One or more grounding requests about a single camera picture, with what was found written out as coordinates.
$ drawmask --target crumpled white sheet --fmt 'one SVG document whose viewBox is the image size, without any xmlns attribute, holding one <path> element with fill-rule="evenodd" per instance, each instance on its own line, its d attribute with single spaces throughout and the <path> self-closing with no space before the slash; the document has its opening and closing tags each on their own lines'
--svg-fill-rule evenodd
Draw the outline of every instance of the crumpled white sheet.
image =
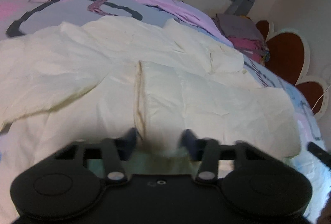
<svg viewBox="0 0 331 224">
<path fill-rule="evenodd" d="M 294 108 L 280 88 L 229 87 L 154 62 L 140 62 L 135 123 L 154 151 L 175 151 L 184 129 L 222 144 L 246 141 L 282 159 L 300 151 Z"/>
<path fill-rule="evenodd" d="M 75 139 L 118 137 L 134 126 L 139 61 L 207 77 L 223 87 L 261 88 L 243 69 L 238 51 L 173 19 L 161 29 L 109 16 L 0 42 L 0 125 L 16 120 L 0 143 L 1 224 L 17 217 L 9 188 L 18 174 Z M 294 147 L 289 155 L 296 153 Z"/>
</svg>

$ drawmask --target flower wall decal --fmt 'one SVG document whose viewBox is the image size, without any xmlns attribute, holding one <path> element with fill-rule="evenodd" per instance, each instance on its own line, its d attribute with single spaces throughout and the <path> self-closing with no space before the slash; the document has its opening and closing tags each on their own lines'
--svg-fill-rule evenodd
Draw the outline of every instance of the flower wall decal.
<svg viewBox="0 0 331 224">
<path fill-rule="evenodd" d="M 329 95 L 326 82 L 320 77 L 307 76 L 310 64 L 310 49 L 306 39 L 295 29 L 285 28 L 274 32 L 274 25 L 267 20 L 256 24 L 270 51 L 265 67 L 285 81 L 294 85 L 307 99 L 316 119 L 327 108 Z"/>
</svg>

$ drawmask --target cable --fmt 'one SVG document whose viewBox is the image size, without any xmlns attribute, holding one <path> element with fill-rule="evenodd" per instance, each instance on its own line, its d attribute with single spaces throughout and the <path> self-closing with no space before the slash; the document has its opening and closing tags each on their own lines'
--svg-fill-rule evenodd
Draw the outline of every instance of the cable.
<svg viewBox="0 0 331 224">
<path fill-rule="evenodd" d="M 331 84 L 326 88 L 326 90 L 323 92 L 323 94 L 318 98 L 317 102 L 315 102 L 312 111 L 314 110 L 315 106 L 317 105 L 318 101 L 324 96 L 325 92 L 327 92 L 327 90 L 329 89 L 329 87 L 331 86 Z"/>
</svg>

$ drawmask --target black device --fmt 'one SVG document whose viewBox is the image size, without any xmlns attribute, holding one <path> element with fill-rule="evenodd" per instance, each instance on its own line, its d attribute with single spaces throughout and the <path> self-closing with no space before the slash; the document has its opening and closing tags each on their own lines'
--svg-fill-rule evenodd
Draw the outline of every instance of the black device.
<svg viewBox="0 0 331 224">
<path fill-rule="evenodd" d="M 318 145 L 313 142 L 309 142 L 307 145 L 307 150 L 318 158 L 325 166 L 331 169 L 331 154 L 324 151 Z"/>
<path fill-rule="evenodd" d="M 180 145 L 193 161 L 191 175 L 128 175 L 121 161 L 135 149 L 132 128 L 120 139 L 74 142 L 13 181 L 11 198 L 20 214 L 15 224 L 233 224 L 309 223 L 308 179 L 257 148 L 219 145 L 185 130 Z M 103 162 L 103 176 L 88 169 Z M 234 160 L 234 171 L 217 178 L 218 161 Z"/>
</svg>

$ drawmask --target bed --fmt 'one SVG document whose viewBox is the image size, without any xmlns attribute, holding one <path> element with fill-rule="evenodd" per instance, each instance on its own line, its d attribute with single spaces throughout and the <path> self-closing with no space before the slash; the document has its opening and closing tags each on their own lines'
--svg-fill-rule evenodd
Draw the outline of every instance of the bed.
<svg viewBox="0 0 331 224">
<path fill-rule="evenodd" d="M 180 24 L 211 36 L 205 29 L 189 25 L 160 8 L 142 5 L 132 0 L 0 0 L 0 41 L 25 34 L 33 34 L 46 27 L 58 26 L 63 21 L 83 26 L 107 14 L 133 17 L 141 22 L 161 28 L 166 25 L 170 18 L 175 18 Z M 305 212 L 305 217 L 311 222 L 316 222 L 319 212 L 327 200 L 331 186 L 328 169 L 306 151 L 306 144 L 309 141 L 325 148 L 317 122 L 305 98 L 294 86 L 280 79 L 247 56 L 244 55 L 243 57 L 244 68 L 262 87 L 282 88 L 291 99 L 300 133 L 301 152 L 299 155 L 284 161 L 303 173 L 312 183 L 313 197 Z M 9 132 L 7 129 L 0 135 L 0 157 L 1 152 L 11 142 L 10 135 L 17 131 L 13 126 L 9 129 Z M 0 210 L 1 219 L 6 220 L 8 218 L 6 218 L 6 212 Z"/>
</svg>

